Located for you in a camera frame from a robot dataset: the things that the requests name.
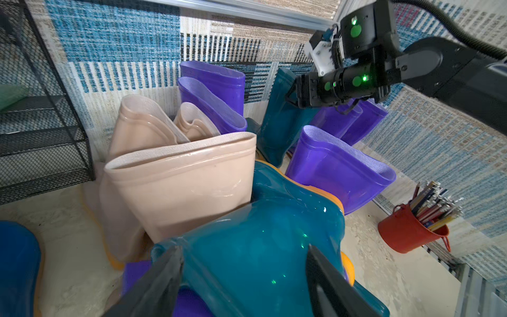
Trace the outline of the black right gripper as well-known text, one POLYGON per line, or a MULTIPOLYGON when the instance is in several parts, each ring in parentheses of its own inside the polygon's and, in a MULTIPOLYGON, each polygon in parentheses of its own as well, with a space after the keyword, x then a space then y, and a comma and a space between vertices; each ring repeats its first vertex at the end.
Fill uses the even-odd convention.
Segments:
POLYGON ((317 73, 306 73, 296 78, 295 87, 297 93, 296 106, 305 108, 323 108, 335 106, 337 96, 335 95, 333 83, 326 90, 326 82, 317 73))

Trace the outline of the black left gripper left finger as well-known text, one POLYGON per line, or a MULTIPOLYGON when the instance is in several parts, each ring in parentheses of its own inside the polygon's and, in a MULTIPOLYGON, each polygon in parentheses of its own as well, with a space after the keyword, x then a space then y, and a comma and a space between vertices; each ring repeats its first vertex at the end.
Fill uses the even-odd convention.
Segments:
POLYGON ((182 248, 169 248, 104 316, 172 316, 183 268, 182 248))

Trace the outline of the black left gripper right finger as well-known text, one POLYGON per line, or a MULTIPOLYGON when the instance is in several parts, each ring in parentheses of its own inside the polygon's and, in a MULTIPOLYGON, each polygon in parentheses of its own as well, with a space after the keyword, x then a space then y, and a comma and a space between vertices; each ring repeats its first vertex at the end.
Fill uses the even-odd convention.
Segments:
POLYGON ((310 245, 306 281, 314 316, 379 316, 331 262, 310 245))

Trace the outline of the blue boot from pile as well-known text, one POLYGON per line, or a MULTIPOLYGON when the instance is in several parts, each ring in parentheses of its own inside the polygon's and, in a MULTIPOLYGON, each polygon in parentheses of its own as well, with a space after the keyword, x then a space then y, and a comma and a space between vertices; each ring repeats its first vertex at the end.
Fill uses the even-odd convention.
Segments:
POLYGON ((42 252, 26 227, 1 222, 1 316, 34 316, 42 252))

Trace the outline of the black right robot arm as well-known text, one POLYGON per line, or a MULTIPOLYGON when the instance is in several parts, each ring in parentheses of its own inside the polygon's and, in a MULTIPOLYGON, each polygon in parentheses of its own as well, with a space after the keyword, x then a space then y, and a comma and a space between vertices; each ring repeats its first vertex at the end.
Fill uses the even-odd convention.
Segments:
POLYGON ((286 101, 299 109, 382 102, 403 83, 506 132, 506 51, 476 39, 428 1, 430 13, 452 35, 423 38, 400 49, 392 1, 376 1, 314 33, 305 50, 315 70, 298 76, 286 101))

